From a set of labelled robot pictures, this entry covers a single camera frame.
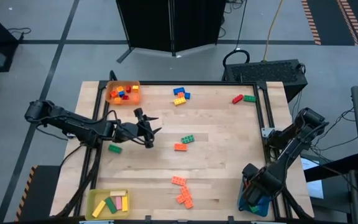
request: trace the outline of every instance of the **blue lego brick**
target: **blue lego brick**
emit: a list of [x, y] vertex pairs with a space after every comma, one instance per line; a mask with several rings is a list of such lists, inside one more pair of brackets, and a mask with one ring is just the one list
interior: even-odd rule
[[180, 92], [185, 92], [185, 89], [183, 87], [173, 89], [173, 94], [177, 95]]

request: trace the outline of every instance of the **gray floor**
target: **gray floor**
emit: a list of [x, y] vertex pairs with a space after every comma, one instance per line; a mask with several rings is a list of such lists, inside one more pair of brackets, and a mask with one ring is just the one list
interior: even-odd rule
[[[249, 0], [242, 40], [267, 38], [278, 2]], [[32, 33], [26, 39], [58, 40], [62, 36], [72, 4], [73, 0], [0, 0], [0, 22], [7, 28], [30, 27]], [[222, 39], [237, 39], [241, 15], [241, 9], [225, 14], [223, 27], [227, 34]], [[80, 0], [68, 39], [123, 40], [124, 37], [115, 1]], [[300, 1], [285, 1], [273, 29], [272, 39], [313, 40]], [[81, 82], [106, 80], [110, 70], [115, 71], [118, 79], [126, 80], [220, 80], [223, 73], [222, 59], [234, 47], [226, 44], [200, 47], [180, 52], [180, 58], [135, 49], [119, 64], [116, 59], [127, 50], [126, 45], [65, 45], [47, 99], [74, 110]], [[249, 51], [251, 62], [262, 60], [264, 45], [239, 47]], [[56, 49], [56, 45], [20, 45], [11, 71], [0, 73], [0, 204], [29, 127], [23, 115], [28, 103], [40, 96]], [[309, 81], [303, 91], [300, 108], [313, 108], [332, 122], [352, 107], [350, 87], [358, 85], [358, 47], [271, 45], [268, 48], [267, 60], [292, 58], [306, 65]], [[228, 63], [243, 61], [240, 55], [233, 56]], [[7, 108], [7, 101], [13, 106]], [[56, 129], [49, 131], [59, 133]], [[331, 146], [354, 136], [355, 124], [341, 121], [319, 146]], [[12, 221], [15, 217], [30, 168], [36, 164], [59, 164], [63, 159], [64, 148], [65, 142], [35, 133], [5, 221]], [[325, 151], [323, 155], [339, 159], [356, 152], [358, 143], [354, 141]], [[318, 209], [316, 214], [319, 218], [337, 219], [336, 215], [327, 215]]]

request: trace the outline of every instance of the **electronic device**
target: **electronic device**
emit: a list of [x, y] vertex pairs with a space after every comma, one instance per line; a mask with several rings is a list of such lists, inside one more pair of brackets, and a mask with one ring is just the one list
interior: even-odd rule
[[324, 133], [329, 124], [325, 118], [309, 108], [302, 109], [293, 124], [283, 131], [271, 130], [263, 138], [264, 149], [282, 150], [276, 161], [267, 164], [261, 169], [248, 164], [242, 171], [242, 185], [239, 196], [239, 210], [248, 210], [248, 207], [265, 205], [280, 193], [288, 200], [300, 218], [311, 218], [297, 204], [288, 191], [285, 181], [287, 170], [300, 155], [301, 151], [308, 150], [312, 140]]
[[307, 84], [305, 66], [298, 60], [226, 65], [224, 60], [223, 80], [228, 82], [283, 82], [287, 101], [291, 101]]

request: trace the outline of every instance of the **yellow lego brick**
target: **yellow lego brick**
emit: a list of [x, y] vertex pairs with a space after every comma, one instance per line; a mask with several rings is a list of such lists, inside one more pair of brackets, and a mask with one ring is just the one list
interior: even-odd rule
[[173, 103], [175, 104], [175, 106], [180, 105], [182, 103], [186, 103], [186, 99], [184, 97], [181, 98], [177, 98], [173, 101]]
[[125, 196], [127, 194], [126, 190], [115, 190], [110, 192], [110, 196], [117, 197], [117, 196]]
[[139, 91], [139, 86], [138, 86], [138, 85], [132, 86], [132, 90], [133, 90], [134, 92], [138, 92], [138, 91]]
[[102, 200], [99, 203], [99, 205], [96, 207], [96, 209], [93, 211], [92, 216], [97, 218], [105, 205], [106, 205], [106, 202], [104, 200]]
[[128, 211], [128, 196], [127, 195], [122, 197], [122, 211], [123, 212]]

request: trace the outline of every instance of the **orange bin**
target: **orange bin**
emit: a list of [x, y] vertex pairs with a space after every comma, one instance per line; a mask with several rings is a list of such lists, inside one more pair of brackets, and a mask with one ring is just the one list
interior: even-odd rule
[[[131, 92], [127, 93], [126, 91], [126, 87], [127, 86], [131, 86]], [[134, 85], [139, 86], [139, 91], [138, 92], [134, 92], [132, 87]], [[120, 101], [120, 103], [118, 103], [117, 101], [114, 101], [114, 98], [110, 95], [110, 93], [113, 90], [117, 91], [117, 87], [122, 86], [125, 92], [125, 95], [129, 97], [128, 100], [122, 100]], [[110, 81], [107, 83], [107, 87], [106, 87], [106, 96], [105, 99], [107, 102], [109, 102], [111, 105], [138, 105], [140, 103], [140, 83], [139, 81]]]

